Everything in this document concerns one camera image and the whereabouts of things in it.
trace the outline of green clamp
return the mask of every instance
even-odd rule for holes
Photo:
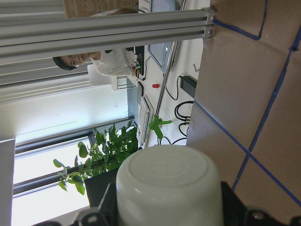
[[[155,131],[155,133],[159,139],[162,139],[163,133],[161,132],[159,125],[170,124],[170,123],[171,123],[171,120],[163,121],[161,118],[154,116],[153,121],[149,124],[149,128],[151,130]]]

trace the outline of green plant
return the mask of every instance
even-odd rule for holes
[[[59,186],[67,191],[66,183],[74,184],[77,191],[83,195],[85,179],[119,168],[122,162],[138,149],[137,127],[130,129],[131,125],[132,121],[127,124],[127,127],[116,129],[113,124],[109,131],[105,130],[103,134],[95,130],[96,143],[90,149],[83,142],[79,142],[79,156],[81,158],[89,157],[85,163],[78,163],[76,155],[75,171],[54,159],[53,163],[56,167],[63,167],[63,172],[58,173],[61,176]]]

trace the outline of power adapter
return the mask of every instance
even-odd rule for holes
[[[186,93],[188,93],[192,98],[194,98],[194,94],[196,92],[197,87],[197,80],[190,75],[186,75],[183,77],[180,77],[180,87],[183,89]]]

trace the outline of green object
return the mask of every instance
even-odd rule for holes
[[[161,118],[154,116],[153,121],[149,124],[149,128],[155,131],[157,137],[159,139],[163,138],[163,133],[159,127],[159,125],[170,124],[171,120],[163,121]]]
[[[132,153],[138,150],[137,127],[130,128],[132,121],[121,129],[116,129],[113,124],[109,131],[100,134],[95,130],[96,144],[87,148],[83,142],[78,143],[79,154],[74,159],[74,166],[78,170],[70,173],[70,167],[64,166],[61,162],[54,159],[56,167],[63,168],[59,186],[67,191],[67,184],[74,184],[82,195],[85,194],[84,180],[119,168],[122,162]]]

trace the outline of white cylinder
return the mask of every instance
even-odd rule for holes
[[[124,226],[222,226],[219,173],[202,152],[158,145],[128,157],[116,178]]]

